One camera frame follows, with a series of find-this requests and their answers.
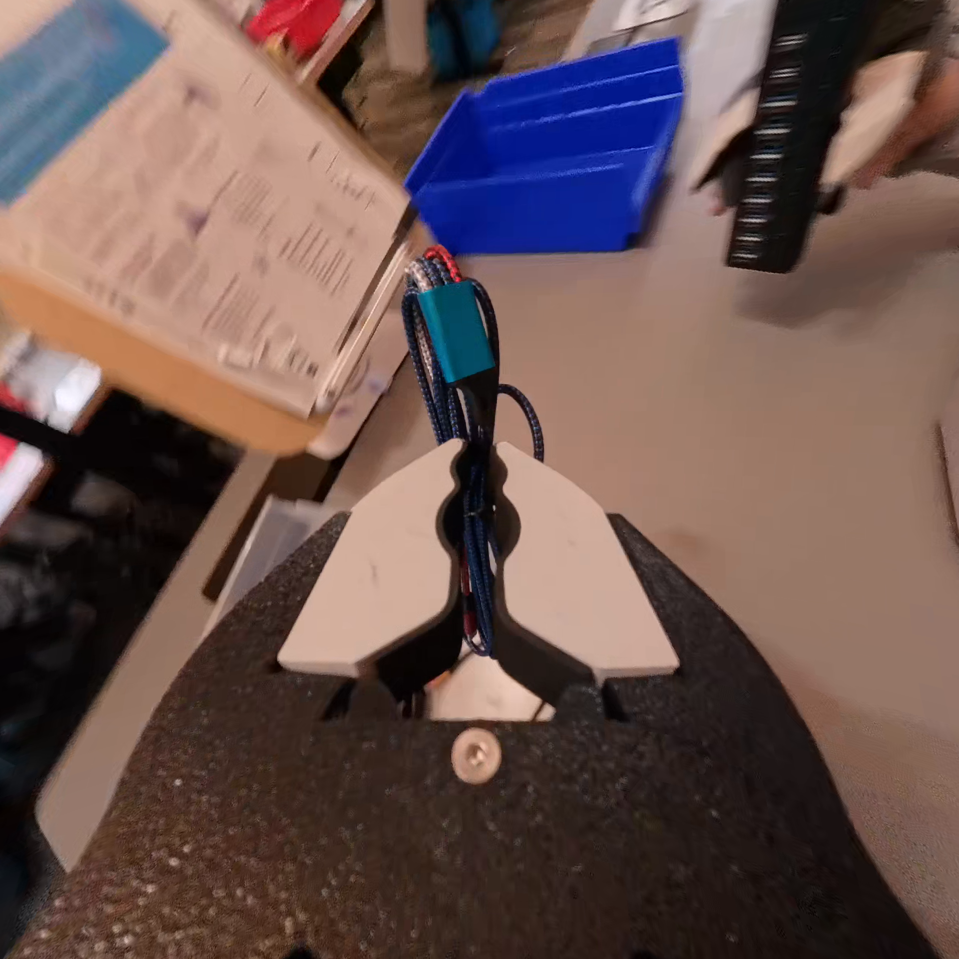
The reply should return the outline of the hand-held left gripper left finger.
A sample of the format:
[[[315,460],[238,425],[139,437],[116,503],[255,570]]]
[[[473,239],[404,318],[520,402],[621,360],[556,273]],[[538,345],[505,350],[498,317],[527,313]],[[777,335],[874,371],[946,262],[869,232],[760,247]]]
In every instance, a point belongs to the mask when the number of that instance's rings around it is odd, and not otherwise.
[[[277,655],[283,669],[376,681],[402,700],[456,663],[461,559],[444,521],[464,450],[447,441],[354,506]]]

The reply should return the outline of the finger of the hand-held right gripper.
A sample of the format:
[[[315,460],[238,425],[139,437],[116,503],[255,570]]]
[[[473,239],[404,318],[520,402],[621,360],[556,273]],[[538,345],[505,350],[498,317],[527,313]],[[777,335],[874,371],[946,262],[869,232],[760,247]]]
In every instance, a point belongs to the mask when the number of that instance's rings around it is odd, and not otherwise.
[[[848,183],[883,147],[913,106],[927,57],[925,51],[891,54],[857,72],[851,100],[825,156],[821,186]]]
[[[689,191],[706,190],[712,214],[725,214],[738,203],[759,95],[759,90],[739,90],[713,118],[694,150]]]

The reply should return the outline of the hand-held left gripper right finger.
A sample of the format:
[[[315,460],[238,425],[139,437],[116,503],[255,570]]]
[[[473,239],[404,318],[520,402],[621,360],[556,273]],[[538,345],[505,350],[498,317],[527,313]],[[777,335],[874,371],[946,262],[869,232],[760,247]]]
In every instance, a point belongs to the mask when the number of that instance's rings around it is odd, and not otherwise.
[[[679,657],[603,508],[507,442],[497,484],[495,657],[537,698],[668,676]]]

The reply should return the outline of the person's right hand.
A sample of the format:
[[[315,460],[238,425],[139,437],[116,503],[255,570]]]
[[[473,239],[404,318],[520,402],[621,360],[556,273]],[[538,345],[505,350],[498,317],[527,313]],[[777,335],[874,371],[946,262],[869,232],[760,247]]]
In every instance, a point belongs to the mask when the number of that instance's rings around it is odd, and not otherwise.
[[[851,179],[865,190],[883,178],[930,172],[957,176],[958,61],[947,54],[881,149]]]

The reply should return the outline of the white sign stand base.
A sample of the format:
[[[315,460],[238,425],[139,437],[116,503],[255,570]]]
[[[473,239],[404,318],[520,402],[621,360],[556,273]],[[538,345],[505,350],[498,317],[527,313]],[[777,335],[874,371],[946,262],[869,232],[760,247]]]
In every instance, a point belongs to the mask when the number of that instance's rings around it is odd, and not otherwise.
[[[356,439],[380,398],[392,384],[407,349],[385,341],[374,343],[350,376],[325,426],[306,453],[326,462],[344,454]]]

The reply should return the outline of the blue plastic bin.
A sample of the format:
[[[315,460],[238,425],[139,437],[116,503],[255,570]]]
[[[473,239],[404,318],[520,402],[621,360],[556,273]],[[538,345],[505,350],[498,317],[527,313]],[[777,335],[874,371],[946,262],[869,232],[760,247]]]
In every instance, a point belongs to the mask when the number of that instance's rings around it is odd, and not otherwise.
[[[677,35],[463,90],[405,187],[455,256],[612,253],[643,231],[685,84]]]

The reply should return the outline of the wooden board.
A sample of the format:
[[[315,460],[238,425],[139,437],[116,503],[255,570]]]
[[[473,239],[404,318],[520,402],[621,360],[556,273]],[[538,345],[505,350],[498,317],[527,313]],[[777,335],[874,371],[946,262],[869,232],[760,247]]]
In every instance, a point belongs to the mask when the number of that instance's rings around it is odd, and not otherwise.
[[[108,386],[233,445],[287,457],[304,453],[327,429],[328,416],[304,418],[273,406],[30,270],[2,266],[1,300],[15,324],[45,346],[98,366]]]

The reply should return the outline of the red bag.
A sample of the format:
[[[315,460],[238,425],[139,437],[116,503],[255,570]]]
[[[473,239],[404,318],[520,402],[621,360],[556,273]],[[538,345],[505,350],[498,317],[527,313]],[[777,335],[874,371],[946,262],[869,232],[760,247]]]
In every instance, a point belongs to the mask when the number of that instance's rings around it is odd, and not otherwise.
[[[285,38],[296,54],[314,53],[342,11],[342,1],[269,1],[245,27],[256,43]]]

